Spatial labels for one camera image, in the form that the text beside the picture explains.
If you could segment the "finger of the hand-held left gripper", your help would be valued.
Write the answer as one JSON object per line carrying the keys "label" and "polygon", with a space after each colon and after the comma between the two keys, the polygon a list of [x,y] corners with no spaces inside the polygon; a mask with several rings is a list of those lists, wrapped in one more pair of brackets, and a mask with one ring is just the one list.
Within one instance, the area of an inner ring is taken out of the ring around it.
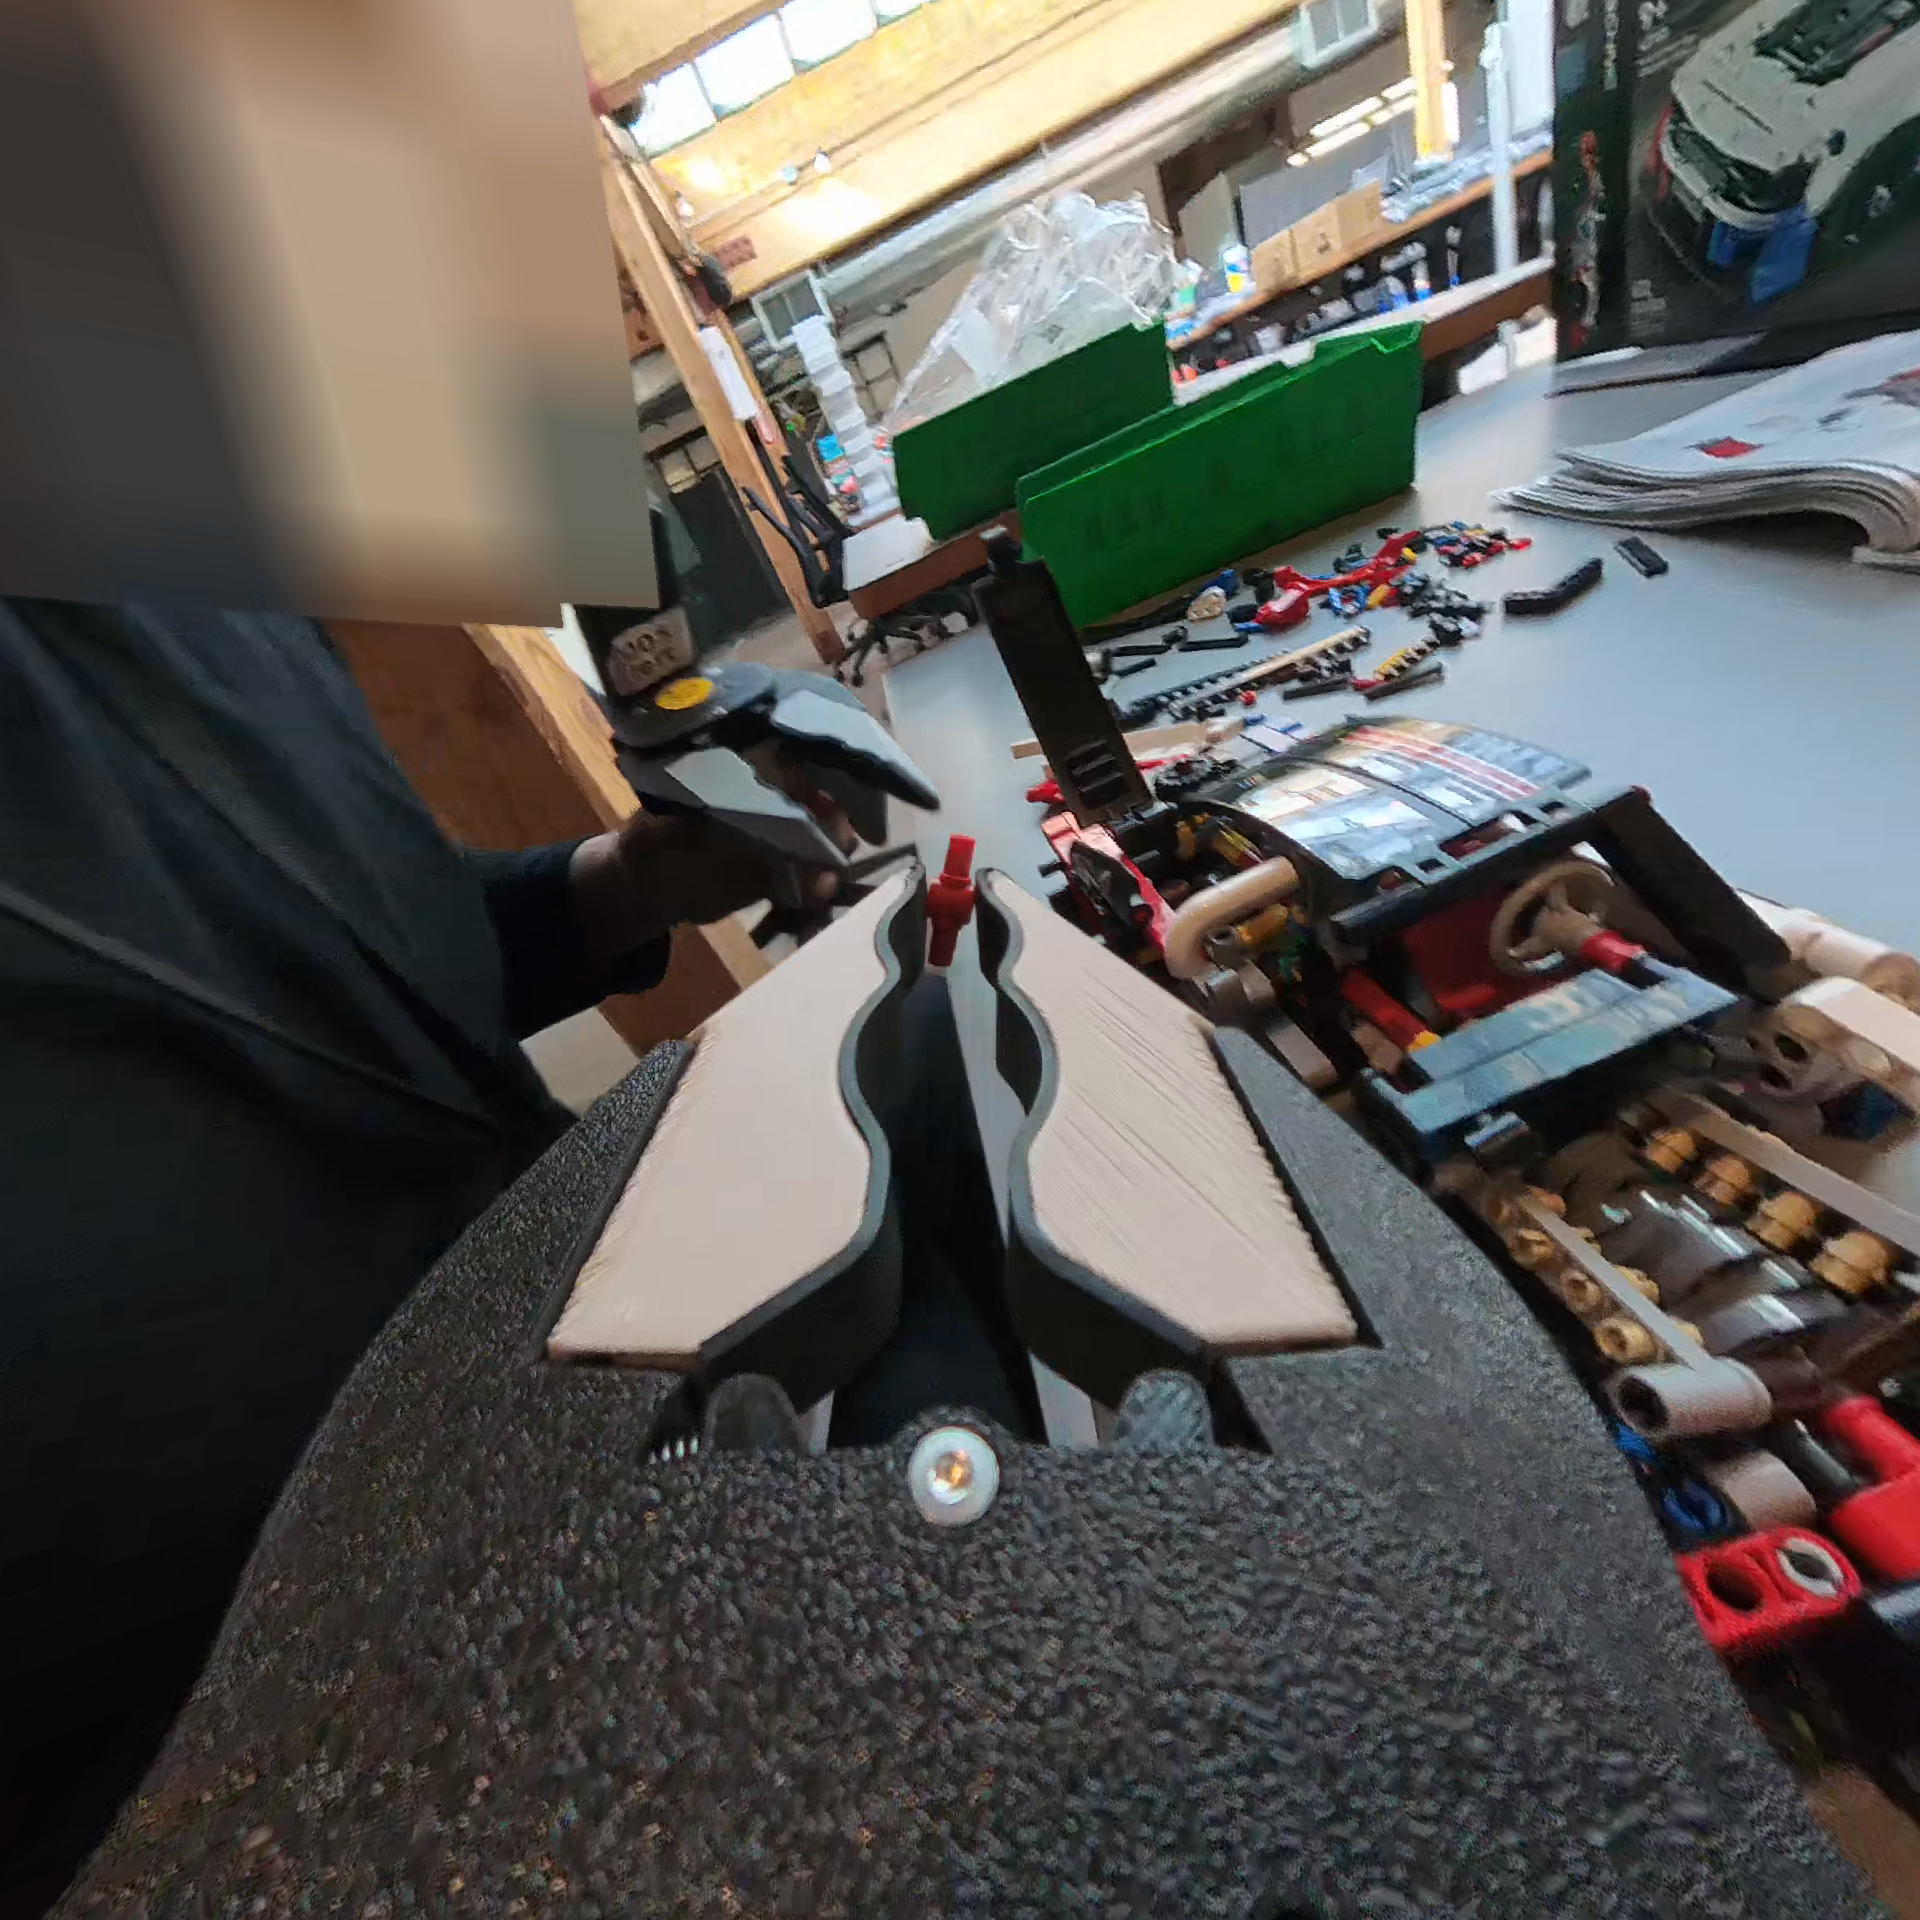
{"label": "finger of the hand-held left gripper", "polygon": [[782,746],[644,756],[633,745],[616,745],[611,762],[635,800],[696,817],[776,866],[832,876],[848,869],[845,845],[814,807],[838,807],[839,775],[814,759]]}
{"label": "finger of the hand-held left gripper", "polygon": [[743,831],[760,845],[881,845],[889,803],[940,810],[940,794],[892,731],[839,682],[750,672],[754,787]]}

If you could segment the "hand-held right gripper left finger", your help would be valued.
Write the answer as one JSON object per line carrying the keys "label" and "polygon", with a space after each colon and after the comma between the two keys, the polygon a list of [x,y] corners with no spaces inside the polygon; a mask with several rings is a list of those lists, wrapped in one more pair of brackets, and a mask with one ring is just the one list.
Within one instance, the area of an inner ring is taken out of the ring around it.
{"label": "hand-held right gripper left finger", "polygon": [[829,1403],[897,1319],[896,1149],[928,876],[902,866],[681,1047],[543,1354]]}

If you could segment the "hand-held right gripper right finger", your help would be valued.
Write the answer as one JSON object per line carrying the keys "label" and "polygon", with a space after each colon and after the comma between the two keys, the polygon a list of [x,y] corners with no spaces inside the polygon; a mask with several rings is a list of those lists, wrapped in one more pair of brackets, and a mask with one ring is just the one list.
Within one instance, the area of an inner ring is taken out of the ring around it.
{"label": "hand-held right gripper right finger", "polygon": [[1363,1341],[1214,1023],[1000,869],[976,876],[1005,1144],[1005,1293],[1051,1373],[1116,1413],[1150,1373]]}

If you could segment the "toy brick car model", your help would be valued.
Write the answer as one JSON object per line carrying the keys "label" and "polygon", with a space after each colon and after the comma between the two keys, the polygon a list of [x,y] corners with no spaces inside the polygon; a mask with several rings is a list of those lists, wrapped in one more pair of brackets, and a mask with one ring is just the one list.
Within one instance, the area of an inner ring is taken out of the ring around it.
{"label": "toy brick car model", "polygon": [[1143,750],[1021,540],[979,609],[1040,893],[1468,1227],[1596,1398],[1679,1594],[1802,1767],[1916,1813],[1916,959],[1729,886],[1641,787],[1421,714]]}

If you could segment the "person's left forearm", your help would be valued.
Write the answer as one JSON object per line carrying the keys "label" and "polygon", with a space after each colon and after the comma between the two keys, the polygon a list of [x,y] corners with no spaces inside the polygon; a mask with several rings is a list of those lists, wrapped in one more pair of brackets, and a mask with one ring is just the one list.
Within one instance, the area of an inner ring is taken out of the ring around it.
{"label": "person's left forearm", "polygon": [[670,933],[658,930],[610,956],[590,946],[572,860],[587,841],[511,853],[460,850],[477,883],[501,965],[501,1007],[514,1038],[568,1020],[611,994],[644,994],[668,972]]}

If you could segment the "person's left hand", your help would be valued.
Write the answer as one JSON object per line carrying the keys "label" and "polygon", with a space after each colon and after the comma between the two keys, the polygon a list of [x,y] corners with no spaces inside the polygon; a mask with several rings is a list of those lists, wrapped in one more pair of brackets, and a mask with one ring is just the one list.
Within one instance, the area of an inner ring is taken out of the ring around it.
{"label": "person's left hand", "polygon": [[791,877],[808,899],[838,889],[829,866],[797,866],[692,810],[639,807],[617,829],[579,841],[565,860],[584,952],[603,969],[681,925],[714,925],[773,899]]}

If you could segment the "black office chair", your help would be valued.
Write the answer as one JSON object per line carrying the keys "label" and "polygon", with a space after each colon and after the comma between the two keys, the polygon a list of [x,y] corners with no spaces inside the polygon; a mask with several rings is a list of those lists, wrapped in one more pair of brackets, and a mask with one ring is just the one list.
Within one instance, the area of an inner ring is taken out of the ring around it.
{"label": "black office chair", "polygon": [[[754,443],[754,457],[765,472],[765,494],[773,499],[773,505],[766,505],[754,488],[743,488],[743,499],[753,513],[760,515],[766,527],[773,527],[794,552],[808,602],[816,609],[848,602],[848,527],[829,505],[823,483],[816,478],[804,478],[791,453],[782,454],[782,466],[773,466],[766,450]],[[833,673],[845,686],[859,689],[873,654],[889,660],[892,642],[909,642],[912,654],[924,654],[934,642],[967,628],[970,619],[970,596],[957,583],[921,591],[892,613],[857,615],[852,639],[845,639],[845,657],[833,664]]]}

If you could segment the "green plastic bin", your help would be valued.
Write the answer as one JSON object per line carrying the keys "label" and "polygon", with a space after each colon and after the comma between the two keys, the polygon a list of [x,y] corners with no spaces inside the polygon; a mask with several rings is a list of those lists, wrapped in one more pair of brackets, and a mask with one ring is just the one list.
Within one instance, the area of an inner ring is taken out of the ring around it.
{"label": "green plastic bin", "polygon": [[1021,478],[1170,402],[1163,323],[1125,323],[892,435],[903,518],[950,540],[1016,505]]}
{"label": "green plastic bin", "polygon": [[1090,628],[1411,483],[1423,326],[1322,339],[1172,399],[1016,489],[1021,558]]}

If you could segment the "clear plastic bags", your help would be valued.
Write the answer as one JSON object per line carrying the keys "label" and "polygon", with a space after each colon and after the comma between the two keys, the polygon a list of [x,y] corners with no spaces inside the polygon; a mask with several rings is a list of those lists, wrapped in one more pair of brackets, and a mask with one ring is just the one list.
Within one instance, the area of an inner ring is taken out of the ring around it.
{"label": "clear plastic bags", "polygon": [[902,375],[886,432],[940,416],[1116,326],[1163,320],[1176,281],[1170,230],[1137,193],[1097,202],[1068,189],[1021,203]]}

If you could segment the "person's black jacket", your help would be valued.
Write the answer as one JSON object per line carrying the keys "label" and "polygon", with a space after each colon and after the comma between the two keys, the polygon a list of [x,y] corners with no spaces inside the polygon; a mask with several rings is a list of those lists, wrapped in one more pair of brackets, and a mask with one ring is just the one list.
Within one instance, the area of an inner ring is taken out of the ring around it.
{"label": "person's black jacket", "polygon": [[420,1274],[568,1122],[312,619],[2,602],[2,1915],[145,1775]]}

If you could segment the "scattered loose brick pieces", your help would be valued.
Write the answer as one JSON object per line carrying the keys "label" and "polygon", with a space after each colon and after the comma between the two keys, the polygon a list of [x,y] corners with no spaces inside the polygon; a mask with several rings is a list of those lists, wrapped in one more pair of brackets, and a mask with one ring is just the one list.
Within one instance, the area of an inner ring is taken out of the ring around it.
{"label": "scattered loose brick pieces", "polygon": [[1084,632],[1080,651],[1124,727],[1240,718],[1262,696],[1369,696],[1477,635],[1491,603],[1455,578],[1532,545],[1504,526],[1386,526],[1319,572],[1223,569]]}

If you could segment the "cardboard box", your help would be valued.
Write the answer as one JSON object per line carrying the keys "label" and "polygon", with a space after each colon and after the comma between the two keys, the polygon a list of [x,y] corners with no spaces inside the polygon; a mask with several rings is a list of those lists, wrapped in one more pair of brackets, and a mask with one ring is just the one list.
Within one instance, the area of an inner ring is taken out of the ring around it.
{"label": "cardboard box", "polygon": [[1253,292],[1272,298],[1325,281],[1386,237],[1379,181],[1354,186],[1252,247]]}

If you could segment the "stack of instruction booklets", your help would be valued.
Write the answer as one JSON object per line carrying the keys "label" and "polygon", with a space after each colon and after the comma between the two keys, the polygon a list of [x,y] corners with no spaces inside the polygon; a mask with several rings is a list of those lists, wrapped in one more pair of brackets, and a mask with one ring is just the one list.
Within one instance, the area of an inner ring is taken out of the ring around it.
{"label": "stack of instruction booklets", "polygon": [[1630,530],[1831,515],[1857,527],[1856,564],[1916,572],[1916,330],[1836,346],[1627,440],[1569,450],[1493,499]]}

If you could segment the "toy car box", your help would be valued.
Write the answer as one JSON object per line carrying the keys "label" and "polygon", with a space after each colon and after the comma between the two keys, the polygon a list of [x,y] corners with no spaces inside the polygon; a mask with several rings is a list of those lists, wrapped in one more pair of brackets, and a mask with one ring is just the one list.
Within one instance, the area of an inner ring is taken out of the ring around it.
{"label": "toy car box", "polygon": [[1561,355],[1916,323],[1913,3],[1554,3]]}

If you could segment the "wooden post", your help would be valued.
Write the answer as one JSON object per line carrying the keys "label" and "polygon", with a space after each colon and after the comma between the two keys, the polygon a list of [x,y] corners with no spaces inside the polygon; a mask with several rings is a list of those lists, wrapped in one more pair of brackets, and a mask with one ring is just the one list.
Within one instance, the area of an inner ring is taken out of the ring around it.
{"label": "wooden post", "polygon": [[333,619],[326,635],[398,771],[458,844],[555,845],[635,810],[610,724],[546,629]]}
{"label": "wooden post", "polygon": [[651,335],[670,359],[810,654],[823,664],[838,664],[845,644],[832,613],[814,607],[803,564],[778,527],[757,515],[750,501],[750,494],[754,494],[766,507],[773,505],[773,482],[766,482],[757,460],[776,440],[766,397],[725,320],[725,310],[706,313],[693,300],[689,269],[696,265],[696,253],[658,181],[642,158],[623,155],[611,120],[597,116],[594,127],[597,176],[617,269],[633,285]]}

